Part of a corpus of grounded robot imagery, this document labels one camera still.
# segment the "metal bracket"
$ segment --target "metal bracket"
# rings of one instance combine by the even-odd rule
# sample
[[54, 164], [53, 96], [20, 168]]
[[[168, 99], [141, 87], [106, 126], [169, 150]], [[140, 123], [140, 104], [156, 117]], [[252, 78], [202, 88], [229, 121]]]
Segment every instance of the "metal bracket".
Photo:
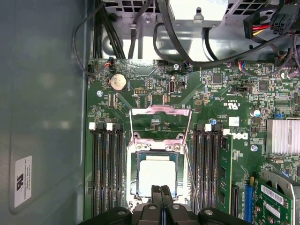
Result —
[[151, 105], [148, 108], [145, 109], [131, 109], [129, 111], [129, 119], [130, 119], [130, 128], [131, 128], [131, 141], [133, 144], [135, 144], [136, 138], [134, 136], [133, 131], [133, 123], [132, 123], [132, 116], [136, 115], [154, 115], [158, 112], [165, 112], [167, 115], [183, 115], [188, 116], [188, 123], [187, 127], [185, 129], [184, 138], [179, 141], [181, 145], [183, 145], [186, 142], [187, 136], [188, 136], [188, 128], [192, 119], [192, 111], [190, 109], [175, 109], [171, 105]]

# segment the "pcie slot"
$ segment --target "pcie slot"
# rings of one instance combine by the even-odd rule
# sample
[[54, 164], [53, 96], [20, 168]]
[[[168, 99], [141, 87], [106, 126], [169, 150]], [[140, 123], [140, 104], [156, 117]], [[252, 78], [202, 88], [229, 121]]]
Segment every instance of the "pcie slot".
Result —
[[99, 212], [104, 213], [106, 211], [105, 205], [105, 193], [106, 193], [106, 130], [100, 131], [100, 143], [99, 143], [99, 154], [100, 154], [100, 204], [99, 204]]
[[108, 146], [107, 146], [107, 155], [108, 155], [108, 195], [107, 195], [107, 208], [111, 210], [113, 208], [113, 195], [114, 195], [114, 130], [108, 131]]
[[99, 133], [93, 133], [93, 152], [92, 152], [92, 216], [99, 214], [99, 198], [98, 198], [98, 171], [99, 171]]
[[117, 189], [117, 194], [116, 194], [116, 206], [121, 206], [122, 202], [122, 145], [123, 145], [123, 133], [121, 130], [121, 124], [116, 124], [115, 127], [115, 135], [116, 135], [116, 143], [115, 143], [115, 149], [116, 149], [116, 160], [118, 166], [116, 167], [116, 174], [117, 174], [117, 179], [116, 179], [116, 189]]
[[239, 187], [232, 186], [231, 190], [231, 213], [234, 217], [239, 217]]
[[245, 185], [245, 201], [244, 201], [244, 220], [252, 223], [252, 201], [253, 201], [253, 187], [250, 184]]

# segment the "barcode label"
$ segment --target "barcode label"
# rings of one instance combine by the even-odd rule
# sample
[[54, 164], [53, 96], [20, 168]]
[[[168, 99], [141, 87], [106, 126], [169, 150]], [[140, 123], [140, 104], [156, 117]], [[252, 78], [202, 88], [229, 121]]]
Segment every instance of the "barcode label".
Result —
[[280, 219], [280, 212], [274, 209], [269, 204], [266, 205], [267, 210], [269, 210], [271, 213], [273, 213], [275, 216], [277, 216]]
[[268, 189], [264, 185], [262, 185], [262, 192], [265, 193], [267, 196], [271, 197], [272, 199], [274, 199], [276, 202], [282, 205], [284, 204], [283, 197], [277, 195], [274, 191]]

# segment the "motherboard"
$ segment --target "motherboard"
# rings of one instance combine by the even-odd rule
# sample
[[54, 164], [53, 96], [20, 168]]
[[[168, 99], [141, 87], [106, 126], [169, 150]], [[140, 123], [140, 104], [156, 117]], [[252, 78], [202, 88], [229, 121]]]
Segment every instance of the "motherboard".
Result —
[[195, 213], [213, 207], [253, 224], [295, 224], [296, 199], [261, 177], [300, 182], [300, 79], [288, 76], [296, 68], [253, 78], [233, 63], [107, 62], [89, 61], [100, 73], [87, 85], [84, 219], [133, 211], [149, 202], [151, 185], [168, 185]]

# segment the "yellow wire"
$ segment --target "yellow wire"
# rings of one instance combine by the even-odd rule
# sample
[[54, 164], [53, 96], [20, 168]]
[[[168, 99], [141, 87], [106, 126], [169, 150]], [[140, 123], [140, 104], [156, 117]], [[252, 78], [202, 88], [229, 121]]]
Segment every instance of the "yellow wire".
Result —
[[259, 31], [257, 31], [257, 32], [254, 32], [253, 33], [253, 36], [256, 36], [256, 35], [258, 35], [260, 32], [263, 32], [265, 29], [263, 29], [263, 30], [259, 30]]

